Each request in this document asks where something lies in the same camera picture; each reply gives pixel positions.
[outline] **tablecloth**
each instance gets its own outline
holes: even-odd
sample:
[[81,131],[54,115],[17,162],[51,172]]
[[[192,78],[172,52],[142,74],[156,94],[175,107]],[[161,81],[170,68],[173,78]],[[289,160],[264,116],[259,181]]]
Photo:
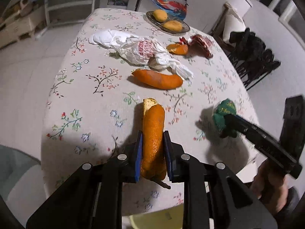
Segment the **tablecloth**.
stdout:
[[[239,76],[211,36],[194,28],[185,34],[186,38],[196,33],[204,36],[214,56],[206,59],[195,52],[174,56],[194,73],[194,78],[168,91],[138,82],[131,73],[139,66],[128,63],[112,49],[88,42],[98,29],[153,36],[164,46],[178,41],[178,36],[163,32],[145,17],[128,10],[96,9],[67,52],[50,89],[43,125],[42,170],[48,196],[82,163],[105,163],[134,142],[142,128],[142,102],[149,97],[163,106],[164,130],[169,131],[171,140],[199,161],[222,161],[237,173],[256,157],[257,151],[243,137],[220,139],[216,133],[212,110],[226,98],[234,101],[239,115],[256,124],[258,121]],[[122,214],[181,204],[183,184],[170,183],[167,177],[165,182],[170,190],[145,179],[137,184],[125,183]]]

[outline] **plate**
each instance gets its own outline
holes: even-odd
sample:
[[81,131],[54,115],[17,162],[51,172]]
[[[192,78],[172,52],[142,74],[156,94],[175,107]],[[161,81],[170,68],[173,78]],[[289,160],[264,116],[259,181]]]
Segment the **plate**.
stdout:
[[[165,32],[168,32],[168,33],[172,33],[172,34],[181,34],[181,33],[186,33],[190,30],[190,27],[188,24],[186,24],[184,21],[180,20],[179,18],[173,16],[173,15],[169,15],[167,14],[167,19],[166,21],[164,22],[159,22],[159,21],[156,21],[155,17],[153,16],[153,11],[148,11],[146,13],[146,16],[147,16],[147,19],[149,19],[150,22],[152,22],[153,24],[155,24],[157,27],[161,28],[161,30],[165,31]],[[182,24],[182,30],[180,32],[175,32],[175,31],[172,31],[172,30],[169,30],[165,27],[163,27],[163,24],[167,21],[178,21]]]

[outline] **yellow bowl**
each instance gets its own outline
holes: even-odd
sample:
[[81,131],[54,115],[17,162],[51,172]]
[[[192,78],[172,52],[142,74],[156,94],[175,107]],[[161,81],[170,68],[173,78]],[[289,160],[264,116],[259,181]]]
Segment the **yellow bowl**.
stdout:
[[181,229],[183,204],[153,213],[134,214],[129,220],[134,229]]

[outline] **green wrapped object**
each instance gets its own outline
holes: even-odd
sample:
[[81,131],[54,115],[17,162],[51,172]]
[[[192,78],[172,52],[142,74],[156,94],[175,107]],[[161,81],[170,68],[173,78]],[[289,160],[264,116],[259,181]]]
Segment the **green wrapped object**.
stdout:
[[214,110],[213,120],[221,138],[225,138],[227,136],[236,138],[236,130],[229,130],[226,127],[224,115],[228,114],[236,115],[236,107],[233,101],[230,99],[225,99]]

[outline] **tiled floor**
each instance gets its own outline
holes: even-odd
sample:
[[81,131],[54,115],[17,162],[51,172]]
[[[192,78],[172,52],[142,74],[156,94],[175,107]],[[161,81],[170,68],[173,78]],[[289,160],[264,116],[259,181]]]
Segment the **tiled floor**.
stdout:
[[0,144],[40,159],[48,92],[81,24],[55,27],[0,50]]

